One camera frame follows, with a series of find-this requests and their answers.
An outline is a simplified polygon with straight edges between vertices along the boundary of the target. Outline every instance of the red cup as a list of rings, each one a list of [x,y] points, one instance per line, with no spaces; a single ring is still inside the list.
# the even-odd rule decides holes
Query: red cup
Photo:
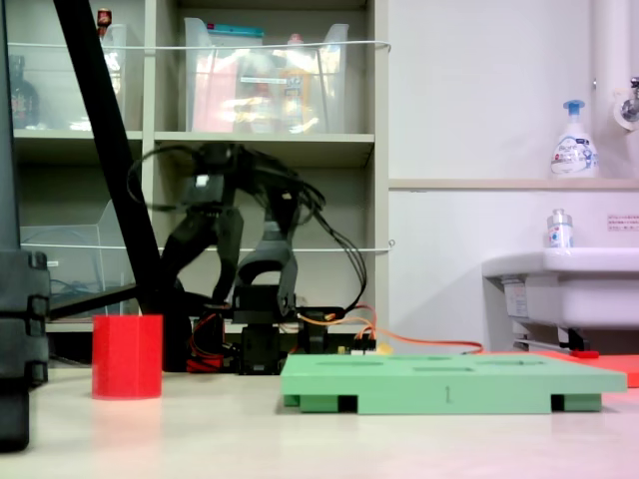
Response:
[[[102,315],[93,324],[93,398],[159,397],[162,317]]]

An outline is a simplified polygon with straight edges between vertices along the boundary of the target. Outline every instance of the blue pump cap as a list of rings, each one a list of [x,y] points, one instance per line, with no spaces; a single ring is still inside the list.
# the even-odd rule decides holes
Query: blue pump cap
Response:
[[[583,103],[581,100],[570,100],[569,102],[563,104],[563,108],[568,110],[568,115],[570,115],[571,117],[573,115],[578,116],[579,110],[585,106],[586,104]]]

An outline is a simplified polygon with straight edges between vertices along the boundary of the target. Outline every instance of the sink basin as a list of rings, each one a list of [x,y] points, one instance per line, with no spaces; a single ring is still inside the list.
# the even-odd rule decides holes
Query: sink basin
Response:
[[[575,247],[496,257],[482,266],[500,282],[508,314],[562,328],[639,328],[639,248]]]

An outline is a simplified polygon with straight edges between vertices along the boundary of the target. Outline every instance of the green plastic board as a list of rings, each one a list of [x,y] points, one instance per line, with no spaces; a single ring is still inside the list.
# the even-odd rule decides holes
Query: green plastic board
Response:
[[[626,375],[535,354],[290,355],[285,406],[360,414],[599,411]]]

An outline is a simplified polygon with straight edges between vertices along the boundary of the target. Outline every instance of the soap dispenser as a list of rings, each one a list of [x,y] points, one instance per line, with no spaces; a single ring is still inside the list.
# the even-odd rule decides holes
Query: soap dispenser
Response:
[[[581,100],[572,100],[563,105],[568,110],[568,125],[559,137],[559,144],[550,163],[552,178],[599,177],[597,149],[586,133],[579,115],[579,110],[584,106],[585,103]]]

